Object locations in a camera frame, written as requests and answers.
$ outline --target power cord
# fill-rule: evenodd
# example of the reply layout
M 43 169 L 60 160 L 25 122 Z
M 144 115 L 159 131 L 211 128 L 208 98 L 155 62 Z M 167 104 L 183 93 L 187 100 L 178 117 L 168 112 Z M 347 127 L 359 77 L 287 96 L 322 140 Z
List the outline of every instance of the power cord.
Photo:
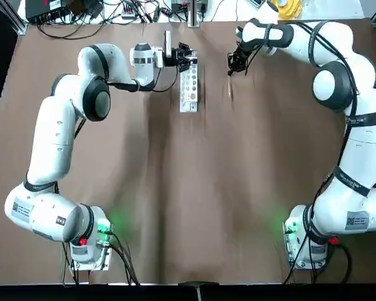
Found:
M 236 22 L 238 21 L 238 0 L 236 0 Z
M 347 258 L 347 269 L 345 270 L 344 277 L 340 283 L 345 284 L 348 282 L 351 272 L 352 272 L 352 256 L 351 256 L 350 250 L 345 245 L 340 243 L 336 236 L 329 239 L 328 245 L 329 245 L 329 252 L 327 254 L 326 265 L 320 270 L 319 273 L 316 274 L 316 279 L 326 270 L 326 267 L 328 266 L 328 264 L 330 263 L 330 260 L 333 258 L 333 255 L 335 254 L 335 250 L 342 249 Z
M 213 22 L 214 17 L 216 17 L 216 14 L 217 14 L 217 11 L 219 10 L 220 4 L 222 4 L 224 1 L 225 1 L 225 0 L 221 0 L 220 3 L 219 3 L 219 5 L 217 5 L 216 11 L 214 12 L 214 15 L 213 15 L 213 17 L 212 17 L 212 19 L 211 19 L 211 22 Z
M 157 81 L 159 80 L 159 76 L 160 76 L 160 72 L 161 71 L 162 70 L 160 69 L 159 73 L 157 74 L 157 78 L 156 78 L 156 82 L 155 82 L 155 87 L 157 85 Z M 175 79 L 174 79 L 173 83 L 168 88 L 166 88 L 166 89 L 163 89 L 163 90 L 155 90 L 155 89 L 153 89 L 152 91 L 153 92 L 158 92 L 158 93 L 169 91 L 174 86 L 175 82 L 177 81 L 177 78 L 178 78 L 178 66 L 175 66 Z
M 118 239 L 118 236 L 115 233 L 111 233 L 111 235 L 115 237 L 118 245 L 120 246 L 120 249 L 118 250 L 113 245 L 110 245 L 110 247 L 113 250 L 115 250 L 117 254 L 120 256 L 120 258 L 123 260 L 128 284 L 131 285 L 131 281 L 133 281 L 134 284 L 140 285 L 138 278 L 136 276 L 136 273 L 135 273 L 135 269 L 132 264 L 131 251 L 130 251 L 128 244 L 126 243 L 127 249 L 125 249 L 123 245 L 121 244 L 120 239 Z
M 305 24 L 305 23 L 291 22 L 291 23 L 287 23 L 287 24 L 295 24 L 295 25 L 299 26 L 300 28 L 302 28 L 303 30 L 305 30 L 310 36 L 312 34 L 313 28 L 310 27 L 309 25 Z M 335 56 L 337 56 L 337 58 L 339 58 L 342 61 L 345 68 L 347 69 L 348 76 L 350 77 L 350 84 L 351 84 L 351 90 L 352 90 L 352 107 L 351 107 L 350 116 L 354 116 L 356 114 L 356 111 L 357 111 L 357 86 L 355 84 L 355 79 L 353 77 L 353 73 L 351 71 L 351 68 L 349 67 L 349 65 L 348 65 L 347 61 L 345 60 L 344 56 L 328 40 L 326 40 L 320 33 L 317 33 L 315 35 L 315 39 L 326 50 L 330 51 Z M 350 125 L 348 125 L 347 129 L 345 131 L 343 144 L 342 144 L 341 149 L 340 149 L 340 155 L 339 155 L 338 160 L 337 160 L 337 165 L 340 165 L 345 146 L 347 145 L 348 138 L 350 136 L 351 128 L 352 127 Z M 313 199 L 313 203 L 311 205 L 310 221 L 313 219 L 313 216 L 314 216 L 314 213 L 315 213 L 314 208 L 315 208 L 316 200 L 319 197 L 319 195 L 321 194 L 323 188 L 326 186 L 326 184 L 330 181 L 331 178 L 332 178 L 332 173 L 329 173 L 329 175 L 327 175 L 327 177 L 322 182 L 319 190 L 316 192 L 315 198 Z M 283 282 L 283 284 L 286 284 L 288 282 L 288 280 L 291 278 L 291 276 L 293 274 L 293 270 L 294 270 L 295 265 L 296 265 L 296 261 L 298 260 L 299 254 L 301 253 L 301 250 L 303 249 L 303 247 L 305 245 L 306 239 L 309 238 L 310 232 L 311 232 L 311 226 L 308 227 L 308 231 L 306 232 L 306 235 L 305 235 L 304 240 L 303 240 L 303 242 L 300 246 L 300 249 L 298 250 L 298 253 L 297 253 L 296 258 L 293 262 L 293 265 L 290 269 L 290 272 L 289 272 L 286 280 Z M 316 274 L 315 266 L 314 266 L 314 263 L 313 263 L 313 260 L 312 260 L 312 254 L 311 254 L 311 248 L 310 248 L 310 239 L 308 240 L 308 243 L 309 243 L 310 263 L 311 263 L 311 267 L 312 267 L 311 282 L 315 283 L 316 279 L 317 279 L 317 274 Z

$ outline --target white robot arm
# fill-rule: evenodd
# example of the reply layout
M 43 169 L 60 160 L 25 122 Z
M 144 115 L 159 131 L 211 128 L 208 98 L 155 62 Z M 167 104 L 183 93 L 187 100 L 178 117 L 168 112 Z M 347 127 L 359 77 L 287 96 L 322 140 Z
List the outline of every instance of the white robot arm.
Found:
M 264 5 L 267 16 L 278 11 Z M 283 223 L 286 253 L 295 268 L 321 268 L 326 263 L 328 239 L 376 231 L 376 72 L 366 57 L 352 50 L 353 33 L 336 22 L 269 24 L 252 19 L 238 28 L 238 49 L 229 54 L 231 75 L 246 69 L 254 49 L 273 54 L 275 48 L 297 60 L 319 66 L 313 81 L 313 94 L 321 105 L 344 112 L 346 135 L 338 165 L 325 179 L 328 187 L 310 205 L 296 206 Z M 326 49 L 324 37 L 343 56 Z
M 75 125 L 78 119 L 102 121 L 107 117 L 109 86 L 129 92 L 152 91 L 154 68 L 180 67 L 178 51 L 173 51 L 175 57 L 170 58 L 162 48 L 137 44 L 130 52 L 136 73 L 136 78 L 131 78 L 117 46 L 85 47 L 78 55 L 78 74 L 58 76 L 51 95 L 41 104 L 28 172 L 24 182 L 9 193 L 4 210 L 24 229 L 49 240 L 71 243 L 71 257 L 80 270 L 107 269 L 112 226 L 99 207 L 74 203 L 55 189 L 70 170 Z

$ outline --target label sticker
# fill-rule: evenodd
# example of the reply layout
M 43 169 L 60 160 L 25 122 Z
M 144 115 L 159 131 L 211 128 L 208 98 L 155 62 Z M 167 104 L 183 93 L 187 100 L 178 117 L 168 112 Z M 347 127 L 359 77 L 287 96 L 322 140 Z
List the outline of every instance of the label sticker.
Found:
M 75 255 L 86 255 L 88 254 L 88 247 L 87 246 L 83 246 L 83 247 L 75 247 L 73 246 L 73 254 Z
M 61 226 L 65 225 L 65 221 L 66 221 L 66 219 L 62 218 L 61 216 L 57 216 L 57 218 L 56 218 L 56 224 L 59 224 Z
M 61 0 L 51 1 L 50 2 L 50 10 L 59 8 L 61 6 Z
M 312 254 L 324 254 L 324 252 L 326 252 L 325 246 L 311 246 Z
M 346 230 L 366 230 L 369 225 L 369 214 L 366 211 L 347 212 Z
M 53 240 L 53 237 L 51 235 L 47 235 L 47 234 L 44 234 L 38 230 L 32 230 L 33 233 L 37 234 L 37 235 L 40 235 L 40 236 L 43 236 L 44 238 L 47 238 L 48 240 Z
M 33 205 L 16 198 L 13 204 L 11 215 L 25 223 L 29 223 L 29 216 L 31 215 Z

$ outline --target green light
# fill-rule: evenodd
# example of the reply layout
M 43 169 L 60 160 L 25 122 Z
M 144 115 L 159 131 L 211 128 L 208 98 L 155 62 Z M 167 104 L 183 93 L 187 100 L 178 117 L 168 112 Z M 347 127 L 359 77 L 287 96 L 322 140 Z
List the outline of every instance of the green light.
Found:
M 110 234 L 112 232 L 112 224 L 105 218 L 98 219 L 98 232 Z
M 286 220 L 286 228 L 289 233 L 298 231 L 298 218 L 288 218 Z

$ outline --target brown table surface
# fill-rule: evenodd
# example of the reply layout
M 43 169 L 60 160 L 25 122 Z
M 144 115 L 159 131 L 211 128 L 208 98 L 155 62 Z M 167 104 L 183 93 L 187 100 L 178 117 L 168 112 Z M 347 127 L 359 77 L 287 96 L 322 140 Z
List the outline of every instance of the brown table surface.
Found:
M 344 21 L 354 50 L 376 64 L 376 29 L 368 19 Z M 34 125 L 42 100 L 60 73 L 77 73 L 86 45 L 113 43 L 128 56 L 138 42 L 199 51 L 198 114 L 179 113 L 179 79 L 170 92 L 112 89 L 112 110 L 87 122 L 74 146 L 70 173 L 60 181 L 66 198 L 101 206 L 126 237 L 144 283 L 207 280 L 224 283 L 285 279 L 281 222 L 296 204 L 313 199 L 333 167 L 343 115 L 314 101 L 315 69 L 284 53 L 257 57 L 247 77 L 232 77 L 227 52 L 244 23 L 105 26 L 94 37 L 50 40 L 32 26 L 19 39 L 0 103 L 0 284 L 60 283 L 60 244 L 12 224 L 4 201 L 29 166 Z M 81 32 L 88 34 L 95 26 Z M 66 34 L 69 27 L 50 31 Z M 167 87 L 175 70 L 162 72 Z M 352 282 L 376 282 L 376 233 L 342 238 L 353 256 Z M 339 281 L 346 267 L 337 252 L 321 282 Z M 124 282 L 120 259 L 91 282 Z M 308 272 L 295 274 L 309 281 Z

